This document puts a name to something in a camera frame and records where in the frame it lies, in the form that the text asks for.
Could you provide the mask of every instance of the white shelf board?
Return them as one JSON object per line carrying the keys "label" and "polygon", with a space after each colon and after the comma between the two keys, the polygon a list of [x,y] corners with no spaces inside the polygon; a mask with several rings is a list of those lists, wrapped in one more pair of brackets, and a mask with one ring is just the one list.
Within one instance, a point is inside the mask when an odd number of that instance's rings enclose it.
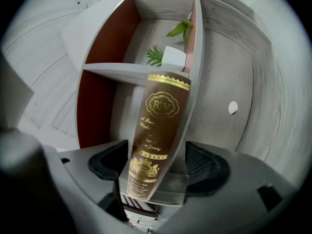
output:
{"label": "white shelf board", "polygon": [[135,0],[142,19],[185,20],[194,0]]}
{"label": "white shelf board", "polygon": [[112,80],[140,86],[145,86],[147,76],[152,71],[168,71],[186,78],[189,77],[187,73],[166,69],[165,67],[152,67],[131,63],[92,63],[85,64],[83,69]]}
{"label": "white shelf board", "polygon": [[128,140],[128,159],[131,157],[144,91],[143,86],[119,82],[115,92],[110,139]]}

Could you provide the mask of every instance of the wooden shelf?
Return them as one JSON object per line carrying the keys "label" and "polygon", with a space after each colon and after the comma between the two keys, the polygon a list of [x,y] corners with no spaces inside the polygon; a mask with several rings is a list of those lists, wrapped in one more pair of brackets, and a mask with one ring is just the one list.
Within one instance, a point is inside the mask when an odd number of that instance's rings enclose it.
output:
{"label": "wooden shelf", "polygon": [[[166,34],[190,13],[193,27],[184,48],[182,36],[167,38]],[[259,133],[264,126],[259,121],[264,119],[263,110],[273,104],[262,82],[272,74],[271,43],[245,15],[219,0],[120,3],[95,36],[81,72],[76,109],[80,147],[127,139],[130,155],[147,75],[169,71],[146,66],[146,49],[153,44],[162,50],[171,46],[185,51],[185,72],[174,72],[191,80],[171,171],[183,173],[186,140],[231,151],[252,148],[256,141],[250,132]],[[238,104],[235,115],[228,110],[231,101]],[[120,182],[121,192],[126,179]],[[170,183],[160,183],[162,179],[158,178],[156,186],[169,187]],[[153,203],[182,204],[184,192],[161,191],[156,191]]]}
{"label": "wooden shelf", "polygon": [[186,78],[190,76],[185,72],[170,70],[166,67],[160,68],[131,63],[92,63],[85,64],[83,69],[115,81],[140,86],[145,86],[147,76],[152,71],[169,71]]}
{"label": "wooden shelf", "polygon": [[229,6],[232,6],[234,9],[238,10],[240,13],[244,14],[249,19],[251,20],[254,19],[254,11],[240,0],[220,0],[220,1],[228,4]]}

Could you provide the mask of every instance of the gold crest logo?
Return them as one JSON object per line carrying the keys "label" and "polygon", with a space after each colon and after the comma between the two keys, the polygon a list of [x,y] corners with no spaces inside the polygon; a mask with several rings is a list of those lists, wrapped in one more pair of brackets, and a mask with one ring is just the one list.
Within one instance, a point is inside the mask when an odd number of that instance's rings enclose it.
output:
{"label": "gold crest logo", "polygon": [[155,177],[159,171],[158,165],[152,166],[151,161],[142,158],[140,158],[140,160],[137,160],[136,157],[131,159],[130,167],[138,174],[146,175],[147,177]]}
{"label": "gold crest logo", "polygon": [[156,118],[161,116],[173,117],[177,112],[179,112],[177,100],[165,92],[151,94],[145,100],[145,105],[147,111]]}

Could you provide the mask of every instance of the wood grain surface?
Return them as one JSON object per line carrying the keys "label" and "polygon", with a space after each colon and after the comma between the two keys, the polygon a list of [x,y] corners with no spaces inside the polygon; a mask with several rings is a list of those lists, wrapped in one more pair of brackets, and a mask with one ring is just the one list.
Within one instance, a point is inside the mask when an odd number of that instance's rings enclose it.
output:
{"label": "wood grain surface", "polygon": [[142,19],[184,20],[194,0],[135,0]]}
{"label": "wood grain surface", "polygon": [[166,46],[184,51],[182,34],[166,37],[178,23],[175,20],[143,19],[131,39],[123,62],[146,65],[148,61],[146,50],[152,49],[153,45],[157,45],[163,52]]}
{"label": "wood grain surface", "polygon": [[[200,87],[186,139],[235,152],[253,98],[252,55],[232,40],[205,28]],[[238,104],[236,114],[229,104]]]}
{"label": "wood grain surface", "polygon": [[300,188],[312,164],[311,41],[286,0],[241,1],[254,10],[255,23],[272,43],[274,73],[261,80],[264,86],[270,83],[273,107],[280,112],[277,117],[275,110],[272,116],[267,114],[277,126],[274,131],[278,129],[276,135],[269,136],[270,144],[252,148],[249,153]]}
{"label": "wood grain surface", "polygon": [[232,6],[234,9],[238,10],[251,20],[254,18],[254,11],[240,0],[220,0],[220,1],[228,4],[229,6]]}
{"label": "wood grain surface", "polygon": [[230,38],[249,52],[271,45],[268,37],[245,15],[217,0],[200,0],[206,27]]}

